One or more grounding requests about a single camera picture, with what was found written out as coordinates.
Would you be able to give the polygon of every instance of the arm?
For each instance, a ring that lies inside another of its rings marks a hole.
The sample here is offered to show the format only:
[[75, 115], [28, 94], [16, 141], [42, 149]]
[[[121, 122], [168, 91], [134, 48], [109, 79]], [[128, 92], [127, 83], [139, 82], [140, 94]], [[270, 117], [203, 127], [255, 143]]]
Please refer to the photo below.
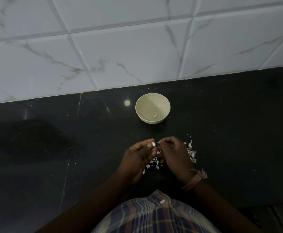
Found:
[[[185, 186], [196, 175], [186, 146], [176, 137], [160, 141], [159, 149], [171, 171]], [[232, 207], [205, 182], [200, 181], [189, 193], [196, 201], [197, 210], [207, 217], [222, 232], [262, 232], [250, 220]]]
[[78, 203], [42, 227], [37, 233], [91, 231], [120, 202], [128, 187], [136, 183], [145, 166], [156, 155], [149, 139], [128, 148], [117, 171], [82, 203]]

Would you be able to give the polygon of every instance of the white bowl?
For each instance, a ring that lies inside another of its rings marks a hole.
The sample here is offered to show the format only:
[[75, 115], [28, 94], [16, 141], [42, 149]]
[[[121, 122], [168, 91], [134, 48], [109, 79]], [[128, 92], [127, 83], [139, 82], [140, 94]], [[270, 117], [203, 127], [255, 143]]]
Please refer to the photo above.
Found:
[[156, 124], [167, 117], [171, 105], [165, 96], [158, 93], [148, 93], [137, 100], [135, 110], [145, 123]]

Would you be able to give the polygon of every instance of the plaid shirt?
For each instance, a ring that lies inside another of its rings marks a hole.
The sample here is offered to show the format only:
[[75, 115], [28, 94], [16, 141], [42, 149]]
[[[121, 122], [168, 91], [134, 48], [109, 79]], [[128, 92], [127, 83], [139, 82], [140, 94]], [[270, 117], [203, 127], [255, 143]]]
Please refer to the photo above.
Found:
[[220, 232], [190, 206], [159, 190], [147, 198], [124, 202], [111, 211], [93, 232]]

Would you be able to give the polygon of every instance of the forearm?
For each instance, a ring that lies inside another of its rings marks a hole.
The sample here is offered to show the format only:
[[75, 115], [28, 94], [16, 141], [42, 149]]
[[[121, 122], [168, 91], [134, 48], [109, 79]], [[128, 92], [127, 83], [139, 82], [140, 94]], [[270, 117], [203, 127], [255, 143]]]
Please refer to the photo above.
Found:
[[220, 231], [262, 232], [204, 181], [200, 181], [190, 193], [196, 199], [197, 210], [208, 218]]
[[116, 172], [88, 200], [69, 208], [38, 232], [91, 231], [118, 205], [128, 187], [128, 182]]

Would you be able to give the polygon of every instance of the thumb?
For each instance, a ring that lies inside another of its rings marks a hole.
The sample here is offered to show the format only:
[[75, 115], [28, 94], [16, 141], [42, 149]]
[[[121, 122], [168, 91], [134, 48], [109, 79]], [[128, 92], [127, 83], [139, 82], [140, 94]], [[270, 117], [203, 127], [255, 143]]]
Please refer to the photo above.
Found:
[[172, 149], [170, 148], [170, 145], [166, 142], [160, 142], [160, 148], [164, 154], [164, 156], [169, 156], [172, 153]]
[[152, 148], [152, 144], [150, 142], [147, 143], [143, 148], [137, 151], [137, 156], [140, 158], [144, 158], [150, 154], [150, 150]]

